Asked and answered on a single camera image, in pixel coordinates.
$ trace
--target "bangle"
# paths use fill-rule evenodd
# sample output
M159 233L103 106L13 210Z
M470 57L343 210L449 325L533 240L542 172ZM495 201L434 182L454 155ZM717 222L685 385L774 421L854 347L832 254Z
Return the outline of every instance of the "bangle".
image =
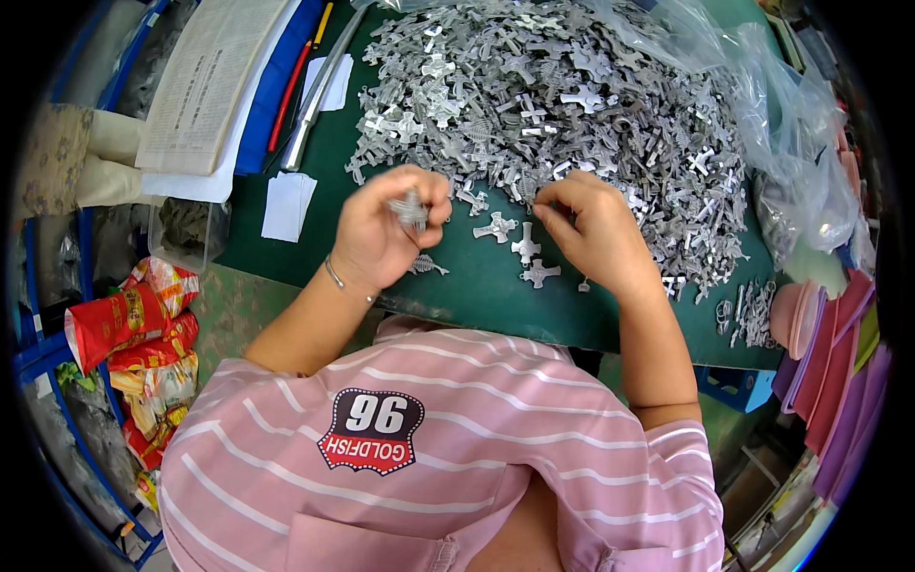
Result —
M340 290L344 289L346 286L343 284L343 281L339 279L339 276L337 276L337 273L334 272L333 267L330 265L330 254L324 257L324 267L328 269L328 274L330 274L330 277L333 278L334 282L337 283L337 288ZM366 296L365 301L371 304L375 301L375 297Z

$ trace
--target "pile of metal pendants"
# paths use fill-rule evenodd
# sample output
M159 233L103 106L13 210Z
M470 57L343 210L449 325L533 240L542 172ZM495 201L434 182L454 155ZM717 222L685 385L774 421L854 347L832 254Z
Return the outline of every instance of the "pile of metal pendants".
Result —
M637 27L657 26L614 2ZM471 214L485 179L530 213L537 190L572 168L624 193L669 296L727 282L744 257L742 145L716 76L687 75L624 46L569 2L447 6L389 20L362 59L358 148L346 166L414 163L443 173Z

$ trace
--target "green table mat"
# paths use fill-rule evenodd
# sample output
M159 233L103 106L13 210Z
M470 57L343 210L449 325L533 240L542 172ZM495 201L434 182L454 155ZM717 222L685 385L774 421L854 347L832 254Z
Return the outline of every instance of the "green table mat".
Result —
M734 8L728 4L718 8L729 10L732 19L765 23L765 16L751 2L735 2L734 5L741 6L746 14L733 16ZM348 4L334 5L325 39L311 58L328 54L333 38L346 26L352 13ZM369 33L392 16L396 14L376 7L369 10L350 44L349 52L355 63L346 107L322 113L309 137L300 170L315 178L318 187L308 207L299 242L261 238L267 180L278 170L279 161L276 160L265 174L235 178L229 243L217 263L295 286L307 284L320 267L333 246L343 201L357 188L350 173L343 168L349 163L359 138L356 123L362 111L358 94L362 86L378 85L378 68L363 62L361 54L371 42ZM290 131L287 121L280 140L285 140ZM363 172L368 177L373 171L364 168ZM484 188L485 184L478 181L475 191ZM501 189L495 189L489 195L490 210L473 218L467 216L469 205L455 200L451 222L445 225L445 238L427 251L437 264L450 271L449 274L441 276L435 271L407 274L382 293L378 304L394 312L461 328L619 352L618 307L613 296L597 285L592 285L587 294L578 292L576 286L582 281L581 273L565 260L540 222L527 215L524 207L509 203ZM543 245L544 266L560 265L562 275L546 278L544 287L535 290L532 283L520 279L523 268L518 254L511 252L508 243L496 244L492 236L474 239L471 230L489 224L490 214L495 211L501 211L506 219L532 221L533 240ZM742 340L729 348L729 336L716 335L718 300L730 299L736 304L739 284L746 284L755 277L764 280L773 273L772 261L752 209L748 210L746 222L748 232L742 233L740 240L750 260L740 261L728 284L713 288L710 297L699 305L693 303L697 286L691 284L684 289L680 302L671 303L694 363L774 370L778 368L781 350L746 348ZM512 241L521 239L520 224L509 237Z

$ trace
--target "clear plastic box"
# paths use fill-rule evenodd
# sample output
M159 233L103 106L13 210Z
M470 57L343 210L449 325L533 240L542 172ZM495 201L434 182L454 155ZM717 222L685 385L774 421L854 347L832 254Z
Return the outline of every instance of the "clear plastic box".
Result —
M201 202L200 204L209 205L210 209L202 252L178 252L162 244L164 229L162 221L159 219L159 212L162 209L154 206L149 210L149 234L147 236L149 253L197 274L202 273L209 262L222 254L226 248L226 242L229 240L231 204L228 201L222 204L217 202Z

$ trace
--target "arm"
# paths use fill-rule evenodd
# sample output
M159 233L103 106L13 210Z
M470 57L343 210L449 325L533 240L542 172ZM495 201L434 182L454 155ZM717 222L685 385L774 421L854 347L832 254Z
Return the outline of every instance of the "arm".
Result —
M405 231L388 199L417 189L431 205L426 230ZM343 204L330 265L322 264L292 305L267 326L244 358L275 372L313 375L339 357L378 293L406 273L419 249L442 240L451 214L448 183L441 175L404 165L372 178Z
M552 209L576 213L575 226ZM677 421L701 421L693 365L651 259L622 193L573 171L537 195L533 213L569 262L619 302L622 391L647 431Z

